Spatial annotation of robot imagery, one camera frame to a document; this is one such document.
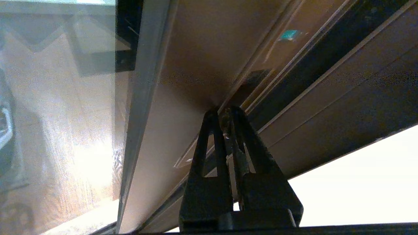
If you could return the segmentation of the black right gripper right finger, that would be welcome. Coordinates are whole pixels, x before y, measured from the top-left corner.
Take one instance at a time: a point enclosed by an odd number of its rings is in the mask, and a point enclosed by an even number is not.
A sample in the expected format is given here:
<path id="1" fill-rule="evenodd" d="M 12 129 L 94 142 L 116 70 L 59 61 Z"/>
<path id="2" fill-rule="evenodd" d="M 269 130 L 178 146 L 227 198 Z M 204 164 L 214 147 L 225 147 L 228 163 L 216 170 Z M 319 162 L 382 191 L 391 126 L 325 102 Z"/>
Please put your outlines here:
<path id="1" fill-rule="evenodd" d="M 245 112 L 231 106 L 230 139 L 239 214 L 244 227 L 299 227 L 304 208 L 279 165 L 249 123 Z"/>

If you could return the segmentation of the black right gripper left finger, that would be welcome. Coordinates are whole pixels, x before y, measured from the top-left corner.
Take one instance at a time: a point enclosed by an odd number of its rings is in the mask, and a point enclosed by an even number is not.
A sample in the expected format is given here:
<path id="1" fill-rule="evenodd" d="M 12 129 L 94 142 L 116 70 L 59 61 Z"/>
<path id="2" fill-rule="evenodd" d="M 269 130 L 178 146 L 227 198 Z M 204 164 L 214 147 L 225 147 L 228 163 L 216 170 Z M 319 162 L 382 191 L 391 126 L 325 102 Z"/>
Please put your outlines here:
<path id="1" fill-rule="evenodd" d="M 209 136 L 214 136 L 216 177 L 203 175 Z M 219 219 L 233 210 L 227 152 L 218 113 L 205 113 L 179 212 L 180 229 L 219 229 Z"/>

